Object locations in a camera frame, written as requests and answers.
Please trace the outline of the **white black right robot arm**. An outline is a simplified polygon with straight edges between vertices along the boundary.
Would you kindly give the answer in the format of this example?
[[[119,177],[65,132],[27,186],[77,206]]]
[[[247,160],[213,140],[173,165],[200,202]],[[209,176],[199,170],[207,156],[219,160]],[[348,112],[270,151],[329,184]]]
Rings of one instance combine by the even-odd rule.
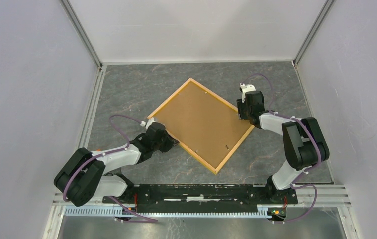
[[[329,148],[316,118],[281,116],[265,109],[262,92],[240,91],[242,96],[236,101],[239,118],[283,138],[285,162],[265,184],[266,199],[278,203],[294,188],[301,174],[308,173],[329,158]]]

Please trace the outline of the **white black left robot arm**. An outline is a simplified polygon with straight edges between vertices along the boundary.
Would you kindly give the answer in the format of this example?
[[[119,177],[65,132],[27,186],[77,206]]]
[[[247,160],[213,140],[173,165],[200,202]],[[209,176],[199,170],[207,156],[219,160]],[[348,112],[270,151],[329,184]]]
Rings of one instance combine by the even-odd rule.
[[[146,131],[127,144],[104,151],[77,149],[54,178],[54,186],[63,200],[76,207],[92,198],[115,196],[120,202],[133,199],[134,190],[122,176],[106,174],[124,166],[136,165],[150,159],[154,152],[166,153],[179,142],[171,137],[164,125],[149,123]]]

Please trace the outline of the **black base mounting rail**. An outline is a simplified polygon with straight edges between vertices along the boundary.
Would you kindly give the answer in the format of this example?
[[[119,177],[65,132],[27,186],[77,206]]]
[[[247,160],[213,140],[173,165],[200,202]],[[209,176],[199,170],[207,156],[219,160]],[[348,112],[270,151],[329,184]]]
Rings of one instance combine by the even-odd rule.
[[[258,205],[298,203],[294,189],[269,198],[262,184],[140,184],[117,199],[139,213],[252,213]]]

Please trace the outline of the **aluminium extrusion frame rail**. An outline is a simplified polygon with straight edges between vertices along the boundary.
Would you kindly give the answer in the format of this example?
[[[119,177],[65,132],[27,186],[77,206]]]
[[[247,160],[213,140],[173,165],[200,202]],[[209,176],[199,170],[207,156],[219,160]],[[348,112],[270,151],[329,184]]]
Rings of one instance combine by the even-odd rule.
[[[308,210],[336,208],[348,239],[361,237],[351,202],[343,185],[318,184],[313,189],[290,191],[266,198],[263,185],[175,184],[136,185],[139,197],[122,199],[127,208],[145,217],[266,218],[289,207]]]

